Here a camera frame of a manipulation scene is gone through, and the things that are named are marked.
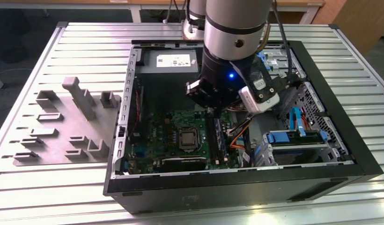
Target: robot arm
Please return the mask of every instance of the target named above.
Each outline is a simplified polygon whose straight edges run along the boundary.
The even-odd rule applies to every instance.
[[[243,101],[258,114],[279,102],[268,71],[252,67],[272,2],[207,0],[203,67],[200,79],[187,84],[187,96],[218,113]],[[263,79],[252,81],[260,72]]]

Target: red cable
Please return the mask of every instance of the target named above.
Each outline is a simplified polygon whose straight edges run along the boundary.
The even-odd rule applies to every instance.
[[[134,124],[134,128],[132,128],[132,133],[131,135],[134,135],[134,132],[135,132],[135,129],[136,129],[136,124],[138,124],[138,121],[140,119],[140,106],[139,106],[139,94],[138,94],[138,91],[135,89],[135,95],[136,95],[136,121],[135,121],[135,124]]]

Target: wooden table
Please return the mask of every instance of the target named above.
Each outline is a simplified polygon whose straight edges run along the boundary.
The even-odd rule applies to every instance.
[[[184,0],[176,0],[179,6]],[[0,8],[128,9],[132,21],[142,22],[142,9],[168,9],[170,0],[0,0]],[[278,0],[280,12],[304,12],[300,24],[311,24],[324,0]]]

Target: aluminum extrusion table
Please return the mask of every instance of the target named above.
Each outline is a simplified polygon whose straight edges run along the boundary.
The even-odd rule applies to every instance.
[[[384,81],[339,30],[328,25],[286,25],[302,40],[384,170]],[[271,39],[280,40],[274,25]],[[62,23],[0,130],[0,222],[7,224],[384,224],[384,175],[350,185],[312,202],[278,203],[134,216],[102,195],[106,163],[15,167],[11,141],[18,123],[42,112],[39,90],[81,79],[94,95],[122,93],[131,39],[182,39],[180,24]]]

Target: power supply label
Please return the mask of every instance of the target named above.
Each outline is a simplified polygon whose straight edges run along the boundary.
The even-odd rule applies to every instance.
[[[191,57],[190,55],[158,55],[156,60],[158,67],[190,67]]]

